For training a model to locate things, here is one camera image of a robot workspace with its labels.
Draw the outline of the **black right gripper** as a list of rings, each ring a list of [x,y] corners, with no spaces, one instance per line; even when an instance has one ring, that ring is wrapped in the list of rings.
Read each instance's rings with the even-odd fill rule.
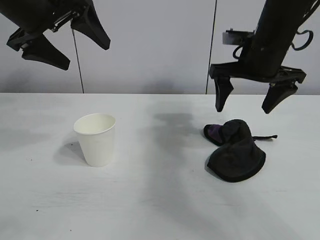
[[[295,82],[303,83],[306,73],[298,68],[282,66],[287,50],[278,42],[268,46],[256,45],[254,31],[228,29],[222,33],[224,45],[237,45],[233,51],[234,62],[212,64],[209,76],[215,84],[215,108],[221,112],[226,100],[234,90],[231,78],[248,79],[261,83]],[[271,84],[262,103],[262,109],[269,114],[277,105],[298,90],[295,83]]]

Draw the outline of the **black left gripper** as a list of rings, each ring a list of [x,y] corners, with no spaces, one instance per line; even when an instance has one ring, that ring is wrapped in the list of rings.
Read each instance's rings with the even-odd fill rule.
[[[24,60],[45,63],[67,71],[70,60],[43,35],[57,32],[68,21],[76,30],[99,45],[110,48],[111,40],[101,25],[91,0],[2,0],[0,13],[18,26],[7,45],[22,47]]]

